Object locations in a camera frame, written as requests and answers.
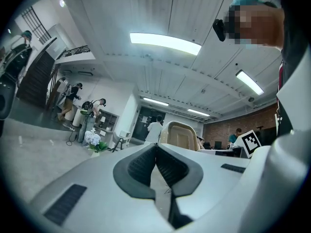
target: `doorway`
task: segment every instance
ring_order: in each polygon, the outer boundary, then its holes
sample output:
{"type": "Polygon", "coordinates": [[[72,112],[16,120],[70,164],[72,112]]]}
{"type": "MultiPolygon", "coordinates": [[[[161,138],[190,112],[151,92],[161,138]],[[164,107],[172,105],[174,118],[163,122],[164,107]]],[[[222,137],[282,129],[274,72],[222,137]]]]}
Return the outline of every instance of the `doorway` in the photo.
{"type": "Polygon", "coordinates": [[[140,141],[145,141],[148,135],[148,126],[150,123],[156,122],[156,117],[158,115],[162,116],[163,120],[165,118],[165,112],[158,111],[155,109],[142,107],[139,112],[139,116],[137,118],[136,126],[134,128],[134,132],[132,137],[138,139],[140,141]]]}

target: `brick wall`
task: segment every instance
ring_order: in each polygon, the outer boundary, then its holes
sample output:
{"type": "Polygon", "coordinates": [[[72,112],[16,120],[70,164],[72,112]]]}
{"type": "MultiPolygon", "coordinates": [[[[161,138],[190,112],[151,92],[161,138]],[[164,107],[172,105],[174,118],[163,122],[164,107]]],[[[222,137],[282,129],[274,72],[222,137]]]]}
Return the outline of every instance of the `brick wall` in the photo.
{"type": "Polygon", "coordinates": [[[263,126],[263,130],[275,127],[276,120],[274,114],[276,113],[276,109],[277,104],[274,104],[245,116],[205,124],[203,137],[205,141],[210,142],[211,146],[215,145],[215,141],[221,141],[222,146],[225,147],[228,143],[229,136],[235,133],[237,128],[241,128],[242,133],[246,133],[250,130],[257,131],[257,127],[259,126],[263,126]]]}

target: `ceiling light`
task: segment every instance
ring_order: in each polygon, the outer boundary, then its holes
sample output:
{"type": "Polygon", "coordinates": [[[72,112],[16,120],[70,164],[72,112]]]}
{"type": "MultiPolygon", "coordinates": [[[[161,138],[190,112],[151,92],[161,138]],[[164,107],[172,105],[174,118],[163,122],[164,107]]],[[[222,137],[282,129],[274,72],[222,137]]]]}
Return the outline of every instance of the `ceiling light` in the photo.
{"type": "Polygon", "coordinates": [[[190,41],[153,33],[130,33],[132,43],[150,44],[198,55],[201,46],[190,41]]]}
{"type": "Polygon", "coordinates": [[[59,5],[60,5],[61,7],[64,7],[66,4],[65,4],[64,0],[60,0],[60,1],[59,1],[59,5]]]}
{"type": "Polygon", "coordinates": [[[163,103],[163,102],[160,102],[160,101],[157,101],[157,100],[153,100],[153,99],[149,99],[149,98],[144,98],[144,100],[152,102],[152,103],[158,103],[158,104],[161,104],[161,105],[164,105],[164,106],[169,106],[168,103],[163,103]]]}
{"type": "Polygon", "coordinates": [[[245,72],[243,72],[243,70],[240,70],[235,76],[237,76],[239,80],[247,84],[258,95],[261,95],[263,93],[263,90],[259,87],[259,85],[256,84],[256,82],[253,81],[245,72]]]}
{"type": "Polygon", "coordinates": [[[209,114],[205,114],[203,112],[195,111],[195,110],[192,110],[192,109],[188,109],[188,111],[196,113],[196,114],[200,114],[200,115],[203,115],[203,116],[206,116],[206,117],[209,117],[209,114]]]}

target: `ceiling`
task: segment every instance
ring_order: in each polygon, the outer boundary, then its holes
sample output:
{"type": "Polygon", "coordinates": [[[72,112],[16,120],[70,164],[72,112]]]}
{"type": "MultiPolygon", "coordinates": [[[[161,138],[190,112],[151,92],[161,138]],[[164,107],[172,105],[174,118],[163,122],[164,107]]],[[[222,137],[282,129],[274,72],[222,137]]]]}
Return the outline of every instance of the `ceiling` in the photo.
{"type": "Polygon", "coordinates": [[[210,122],[243,112],[276,97],[280,51],[220,42],[212,29],[232,0],[71,0],[66,1],[102,75],[134,82],[139,95],[211,114],[210,122]],[[197,56],[169,48],[132,44],[130,33],[169,35],[202,45],[197,56]],[[243,69],[264,94],[256,95],[235,74],[243,69]]]}

